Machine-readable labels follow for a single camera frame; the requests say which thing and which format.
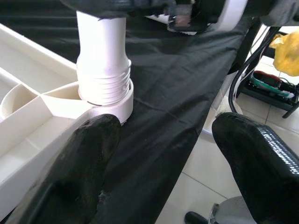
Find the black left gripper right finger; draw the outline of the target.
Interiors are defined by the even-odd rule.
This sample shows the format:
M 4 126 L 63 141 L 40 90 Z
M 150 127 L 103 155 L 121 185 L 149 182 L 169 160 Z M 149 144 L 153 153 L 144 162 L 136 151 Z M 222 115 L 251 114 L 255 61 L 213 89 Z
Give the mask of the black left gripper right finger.
M 299 224 L 299 156 L 267 125 L 225 112 L 215 143 L 257 224 Z

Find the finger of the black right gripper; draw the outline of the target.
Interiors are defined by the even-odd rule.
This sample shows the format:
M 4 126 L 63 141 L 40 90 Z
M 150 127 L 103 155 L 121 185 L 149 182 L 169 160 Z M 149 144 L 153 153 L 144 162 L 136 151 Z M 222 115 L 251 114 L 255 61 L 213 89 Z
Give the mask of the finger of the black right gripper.
M 162 14 L 170 0 L 60 0 L 65 6 L 102 19 Z

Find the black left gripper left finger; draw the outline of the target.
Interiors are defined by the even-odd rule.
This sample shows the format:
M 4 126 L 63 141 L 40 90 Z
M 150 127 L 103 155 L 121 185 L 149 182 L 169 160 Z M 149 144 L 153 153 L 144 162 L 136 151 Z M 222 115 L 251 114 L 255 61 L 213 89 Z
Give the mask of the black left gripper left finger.
M 14 224 L 90 224 L 120 134 L 112 114 L 78 127 L 15 208 Z

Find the white plastic table top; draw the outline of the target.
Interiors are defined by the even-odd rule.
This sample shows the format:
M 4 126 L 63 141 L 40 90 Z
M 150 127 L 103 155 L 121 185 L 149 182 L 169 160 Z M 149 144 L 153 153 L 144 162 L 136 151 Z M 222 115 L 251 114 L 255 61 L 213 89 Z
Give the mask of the white plastic table top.
M 110 105 L 85 101 L 78 90 L 76 64 L 0 24 L 0 221 L 82 123 L 104 113 L 123 123 L 132 113 L 131 79 Z

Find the black metal stand leg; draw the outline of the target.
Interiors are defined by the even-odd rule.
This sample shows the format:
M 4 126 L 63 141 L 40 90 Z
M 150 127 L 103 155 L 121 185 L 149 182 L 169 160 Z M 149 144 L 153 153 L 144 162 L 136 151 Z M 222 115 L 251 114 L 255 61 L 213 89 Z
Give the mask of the black metal stand leg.
M 260 22 L 259 18 L 254 18 L 252 20 L 251 26 L 249 27 L 248 32 L 245 35 L 243 42 L 241 43 L 241 46 L 237 51 L 236 58 L 232 63 L 232 66 L 228 74 L 238 71 L 241 68 L 241 66 L 244 64 L 261 25 L 262 23 Z

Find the black table cloth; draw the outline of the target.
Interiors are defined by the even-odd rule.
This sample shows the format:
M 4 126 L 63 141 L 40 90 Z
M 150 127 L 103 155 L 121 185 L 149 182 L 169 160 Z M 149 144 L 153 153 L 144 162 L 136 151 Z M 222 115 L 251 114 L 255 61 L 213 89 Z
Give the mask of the black table cloth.
M 98 209 L 80 224 L 155 223 L 252 23 L 243 17 L 229 32 L 184 35 L 147 18 L 127 19 L 134 109 L 119 128 L 102 119 L 83 145 L 93 154 L 112 133 Z

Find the yellow plastic bag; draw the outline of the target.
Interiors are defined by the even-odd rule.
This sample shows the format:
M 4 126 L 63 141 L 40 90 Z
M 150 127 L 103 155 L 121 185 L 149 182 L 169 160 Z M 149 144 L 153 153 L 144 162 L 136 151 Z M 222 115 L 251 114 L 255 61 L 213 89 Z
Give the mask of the yellow plastic bag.
M 269 47 L 275 50 L 274 67 L 291 77 L 299 77 L 299 30 L 276 34 Z

